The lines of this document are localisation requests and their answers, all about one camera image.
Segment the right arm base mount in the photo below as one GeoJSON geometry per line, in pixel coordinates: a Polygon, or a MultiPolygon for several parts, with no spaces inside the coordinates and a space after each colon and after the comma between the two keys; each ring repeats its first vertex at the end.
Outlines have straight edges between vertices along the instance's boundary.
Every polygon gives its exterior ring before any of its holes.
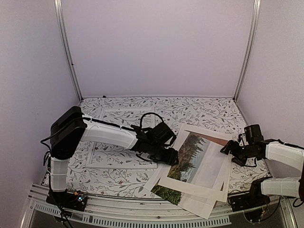
{"type": "Polygon", "coordinates": [[[269,178],[264,177],[253,181],[249,193],[229,197],[228,203],[232,207],[232,211],[251,209],[269,204],[270,197],[263,195],[261,191],[261,183],[269,178]]]}

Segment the landscape photo print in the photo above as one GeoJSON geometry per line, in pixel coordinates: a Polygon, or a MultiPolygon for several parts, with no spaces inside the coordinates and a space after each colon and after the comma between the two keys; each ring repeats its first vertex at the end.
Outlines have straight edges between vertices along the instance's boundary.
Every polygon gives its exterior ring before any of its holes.
{"type": "Polygon", "coordinates": [[[179,163],[163,171],[162,176],[152,192],[178,206],[182,193],[210,199],[215,191],[212,182],[207,178],[207,162],[210,159],[211,139],[235,139],[233,134],[225,134],[206,128],[185,124],[181,129],[181,137],[176,145],[179,146],[179,163]]]}

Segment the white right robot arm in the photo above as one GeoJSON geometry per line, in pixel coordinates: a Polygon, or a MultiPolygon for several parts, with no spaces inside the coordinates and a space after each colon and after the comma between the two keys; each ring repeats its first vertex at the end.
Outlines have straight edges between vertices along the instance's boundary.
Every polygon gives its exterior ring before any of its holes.
{"type": "Polygon", "coordinates": [[[248,158],[266,160],[275,172],[274,177],[260,178],[251,183],[246,203],[256,207],[264,197],[277,195],[304,200],[304,149],[300,146],[284,143],[280,140],[260,141],[245,146],[230,140],[220,150],[232,154],[233,160],[245,166],[248,158]]]}

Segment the white picture frame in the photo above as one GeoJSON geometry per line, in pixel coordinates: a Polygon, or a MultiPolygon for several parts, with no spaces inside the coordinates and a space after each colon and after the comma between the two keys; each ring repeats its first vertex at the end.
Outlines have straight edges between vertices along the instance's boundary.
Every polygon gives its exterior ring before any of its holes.
{"type": "Polygon", "coordinates": [[[89,152],[85,167],[102,169],[155,169],[157,164],[148,160],[143,154],[144,161],[136,156],[136,152],[126,149],[131,146],[135,132],[122,129],[124,126],[140,125],[140,118],[145,113],[154,112],[154,107],[144,108],[118,108],[104,109],[100,118],[104,122],[117,124],[110,130],[97,130],[94,132],[95,140],[89,152]]]}

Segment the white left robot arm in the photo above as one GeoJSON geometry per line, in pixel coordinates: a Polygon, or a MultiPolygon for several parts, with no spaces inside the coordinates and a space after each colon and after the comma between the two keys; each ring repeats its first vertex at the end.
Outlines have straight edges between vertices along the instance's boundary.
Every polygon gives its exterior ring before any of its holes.
{"type": "Polygon", "coordinates": [[[70,203],[66,192],[68,162],[82,141],[117,145],[137,152],[138,157],[146,153],[152,162],[176,165],[178,151],[172,148],[176,138],[164,120],[155,127],[143,127],[142,123],[126,127],[92,118],[73,106],[51,125],[50,136],[40,141],[48,148],[51,196],[60,206],[70,203]]]}

